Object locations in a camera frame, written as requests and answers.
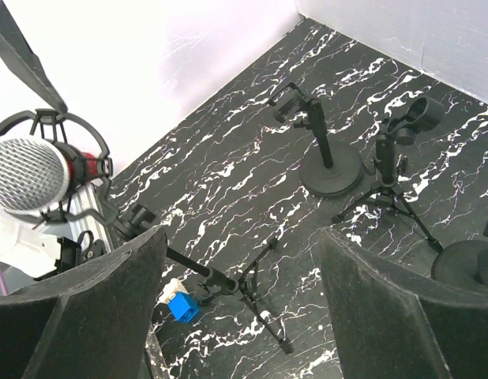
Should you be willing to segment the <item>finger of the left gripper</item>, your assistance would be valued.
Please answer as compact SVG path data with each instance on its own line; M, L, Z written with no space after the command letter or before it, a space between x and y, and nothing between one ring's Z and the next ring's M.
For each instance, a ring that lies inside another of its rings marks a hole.
M68 112L66 103L3 1L0 1L0 58L11 73L58 113Z

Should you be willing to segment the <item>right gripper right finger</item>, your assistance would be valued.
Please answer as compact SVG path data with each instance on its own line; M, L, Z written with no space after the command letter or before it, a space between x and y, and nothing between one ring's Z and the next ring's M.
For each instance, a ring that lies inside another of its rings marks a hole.
M319 258L346 378L488 378L488 294L421 276L328 229Z

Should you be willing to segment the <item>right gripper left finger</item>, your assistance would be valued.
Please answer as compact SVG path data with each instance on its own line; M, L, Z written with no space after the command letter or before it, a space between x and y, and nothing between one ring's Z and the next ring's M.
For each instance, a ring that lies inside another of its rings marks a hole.
M0 378L136 378L166 260L155 226L0 296Z

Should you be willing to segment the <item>black round-base mic stand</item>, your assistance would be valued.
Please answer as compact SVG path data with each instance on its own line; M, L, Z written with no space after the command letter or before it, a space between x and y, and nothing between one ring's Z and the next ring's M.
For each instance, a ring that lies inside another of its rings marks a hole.
M488 221L483 235L488 238ZM488 241L470 239L447 246L435 258L431 278L459 289L488 294Z

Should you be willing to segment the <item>red glitter microphone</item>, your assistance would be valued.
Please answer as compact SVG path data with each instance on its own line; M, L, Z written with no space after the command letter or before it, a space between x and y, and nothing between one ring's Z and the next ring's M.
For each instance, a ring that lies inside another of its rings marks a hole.
M39 137L0 137L0 209L15 215L45 211L101 178L102 163L70 144Z

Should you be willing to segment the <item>purple mic round-base stand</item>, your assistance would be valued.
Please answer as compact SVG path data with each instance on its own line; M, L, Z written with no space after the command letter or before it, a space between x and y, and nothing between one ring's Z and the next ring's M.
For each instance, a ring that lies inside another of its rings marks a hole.
M306 117L293 124L296 129L309 130L316 148L305 153L298 172L306 189L319 197L340 197L352 190L362 178L363 164L359 151L343 141L328 140L328 128L321 101L306 95L290 82L267 101L274 109L273 118L284 124L298 113Z

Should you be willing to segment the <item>black tripod mic stand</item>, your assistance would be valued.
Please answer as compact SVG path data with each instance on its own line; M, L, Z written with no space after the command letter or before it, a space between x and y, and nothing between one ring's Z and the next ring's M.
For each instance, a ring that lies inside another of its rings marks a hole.
M404 190L398 178L407 167L407 158L396 157L396 146L409 146L415 143L420 133L434 129L445 116L445 106L428 96L419 97L403 115L386 118L375 138L372 167L376 181L357 200L332 217L332 223L340 223L345 216L360 205L373 205L388 208L395 213L413 219L426 236L431 249L440 253L441 243L429 232L417 213L405 199Z

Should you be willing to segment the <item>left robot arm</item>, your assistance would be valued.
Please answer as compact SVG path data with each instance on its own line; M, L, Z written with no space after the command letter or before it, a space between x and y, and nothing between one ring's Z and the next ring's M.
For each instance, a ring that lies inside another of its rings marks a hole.
M0 262L34 280L79 265L79 241L45 235L30 224L58 224L92 217L103 226L118 212L107 202L113 174L110 150L101 134L68 111L0 1L0 58L47 104L0 123Z

